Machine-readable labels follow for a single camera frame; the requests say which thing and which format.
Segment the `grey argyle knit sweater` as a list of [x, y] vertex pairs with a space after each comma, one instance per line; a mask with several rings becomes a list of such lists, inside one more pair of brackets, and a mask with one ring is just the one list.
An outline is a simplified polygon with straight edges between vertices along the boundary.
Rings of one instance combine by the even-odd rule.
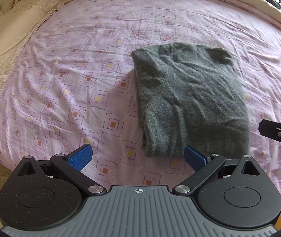
[[178, 42], [131, 56], [148, 157], [180, 157], [186, 146], [230, 159], [249, 153], [244, 92], [227, 50]]

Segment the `cream pillow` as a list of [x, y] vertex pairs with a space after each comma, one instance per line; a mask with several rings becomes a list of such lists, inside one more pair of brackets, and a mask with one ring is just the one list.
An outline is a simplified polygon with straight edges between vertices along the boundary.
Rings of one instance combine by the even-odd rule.
[[20, 0], [0, 18], [0, 92], [38, 27], [72, 0]]

